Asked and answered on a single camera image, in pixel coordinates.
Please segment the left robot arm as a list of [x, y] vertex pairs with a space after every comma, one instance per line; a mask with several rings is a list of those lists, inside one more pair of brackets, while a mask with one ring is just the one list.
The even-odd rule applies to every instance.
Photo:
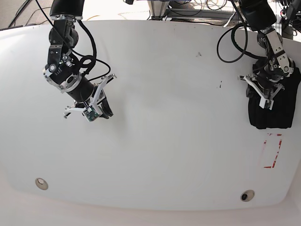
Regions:
[[[283, 48], [282, 36], [273, 27], [277, 19], [266, 0], [233, 0], [231, 3], [241, 22], [228, 31], [241, 54], [234, 60], [219, 59], [227, 64], [237, 62], [243, 56], [256, 59], [252, 73], [241, 76], [240, 80], [246, 81], [258, 94], [261, 108], [272, 109], [275, 96], [285, 89], [281, 80], [293, 74], [295, 63]], [[247, 51], [247, 29], [257, 32], [257, 42], [265, 50], [265, 56]]]

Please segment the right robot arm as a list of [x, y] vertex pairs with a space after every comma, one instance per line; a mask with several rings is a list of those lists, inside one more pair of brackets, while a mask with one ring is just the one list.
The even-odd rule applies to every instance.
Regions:
[[[89, 122], [93, 122], [98, 118], [109, 119], [113, 116], [103, 89], [115, 78], [115, 74], [108, 71], [92, 79], [86, 77], [97, 62], [105, 66], [109, 64], [97, 58], [96, 42], [82, 22], [83, 7], [82, 0], [53, 1], [47, 16], [52, 29], [48, 37], [50, 47], [43, 76], [50, 85], [73, 99], [74, 104], [65, 108], [64, 118], [72, 112], [81, 112]], [[76, 23], [90, 39], [91, 55], [82, 55], [74, 50], [79, 40]]]

